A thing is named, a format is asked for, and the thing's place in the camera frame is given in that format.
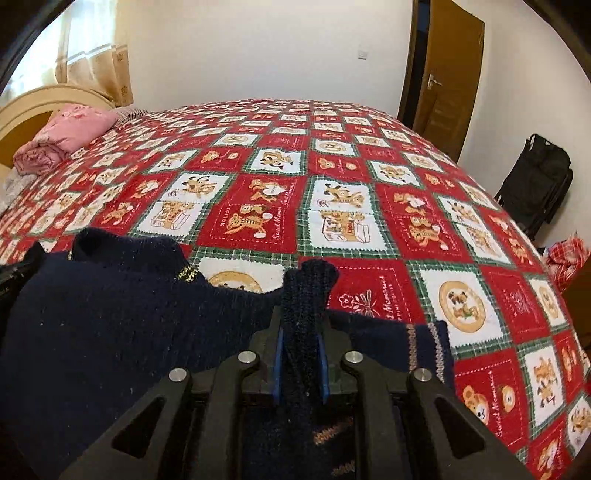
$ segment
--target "black bag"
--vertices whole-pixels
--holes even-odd
[[[534,134],[495,199],[533,240],[542,223],[556,214],[572,181],[568,154]]]

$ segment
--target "bed headboard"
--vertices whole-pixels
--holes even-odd
[[[0,109],[0,164],[12,167],[12,156],[32,140],[54,112],[68,103],[111,110],[114,105],[92,90],[60,83],[40,87]]]

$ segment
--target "curtain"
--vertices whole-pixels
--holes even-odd
[[[95,90],[116,106],[133,103],[122,23],[118,0],[75,0],[25,54],[0,96],[0,106],[55,83]]]

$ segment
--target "wooden door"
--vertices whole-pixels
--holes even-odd
[[[431,0],[427,59],[413,130],[457,162],[482,67],[484,23],[452,0]]]

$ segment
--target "navy sweater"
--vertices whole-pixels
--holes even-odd
[[[352,422],[323,411],[317,396],[316,332],[334,267],[306,262],[287,271],[282,289],[254,294],[210,286],[168,238],[87,229],[69,256],[46,255],[23,287],[0,355],[0,414],[41,479],[57,478],[170,369],[213,368],[245,349],[268,327],[276,304],[287,359],[282,403],[246,416],[252,440],[243,450],[243,476],[352,475]],[[444,322],[408,327],[342,314],[335,327],[383,365],[427,367],[453,386]],[[410,335],[417,356],[409,352]]]

